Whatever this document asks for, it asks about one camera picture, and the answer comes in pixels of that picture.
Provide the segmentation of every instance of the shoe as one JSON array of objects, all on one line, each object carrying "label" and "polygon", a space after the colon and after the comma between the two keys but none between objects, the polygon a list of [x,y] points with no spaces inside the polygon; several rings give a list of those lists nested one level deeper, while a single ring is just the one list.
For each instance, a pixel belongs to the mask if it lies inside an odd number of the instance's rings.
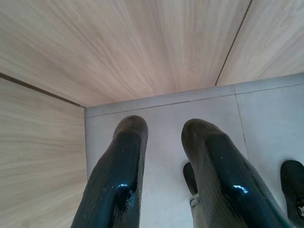
[{"label": "shoe", "polygon": [[304,166],[300,162],[288,160],[282,164],[281,186],[289,219],[297,227],[304,227]]},{"label": "shoe", "polygon": [[294,227],[255,168],[217,126],[189,120],[181,141],[195,174],[202,227]]},{"label": "shoe", "polygon": [[196,193],[198,193],[198,188],[196,186],[194,171],[190,162],[185,164],[182,172],[184,174],[184,178],[187,183],[189,191],[191,192],[192,195],[195,195]]}]

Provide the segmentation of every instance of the wood grain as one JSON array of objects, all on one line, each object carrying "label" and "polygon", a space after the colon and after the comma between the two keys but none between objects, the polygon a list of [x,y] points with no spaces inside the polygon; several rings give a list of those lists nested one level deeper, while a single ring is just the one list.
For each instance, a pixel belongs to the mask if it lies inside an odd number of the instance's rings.
[{"label": "wood grain", "polygon": [[218,85],[304,72],[304,1],[253,0]]},{"label": "wood grain", "polygon": [[1,1],[0,72],[87,107],[214,86],[249,1]]},{"label": "wood grain", "polygon": [[67,228],[86,185],[84,110],[0,78],[0,227]]}]

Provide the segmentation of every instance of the wooden ceiling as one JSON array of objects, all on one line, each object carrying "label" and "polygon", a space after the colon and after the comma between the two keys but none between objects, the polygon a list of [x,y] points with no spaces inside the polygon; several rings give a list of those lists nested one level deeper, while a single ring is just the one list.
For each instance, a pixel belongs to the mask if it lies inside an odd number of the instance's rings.
[{"label": "wooden ceiling", "polygon": [[218,85],[301,72],[304,72],[304,1],[252,1]]},{"label": "wooden ceiling", "polygon": [[0,72],[83,106],[214,86],[250,0],[0,2]]}]

